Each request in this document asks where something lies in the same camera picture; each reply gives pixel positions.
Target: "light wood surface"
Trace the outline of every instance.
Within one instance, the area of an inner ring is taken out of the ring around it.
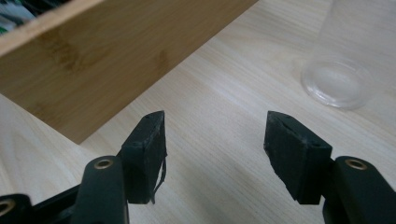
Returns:
[[[255,2],[72,1],[0,41],[0,92],[81,143]]]
[[[299,76],[329,7],[261,0],[81,145],[0,97],[0,194],[33,203],[75,186],[90,160],[116,154],[146,114],[166,113],[168,173],[131,223],[323,223],[275,175],[262,144],[268,110],[290,114],[342,155],[369,161],[396,188],[396,90],[341,111],[312,100]]]

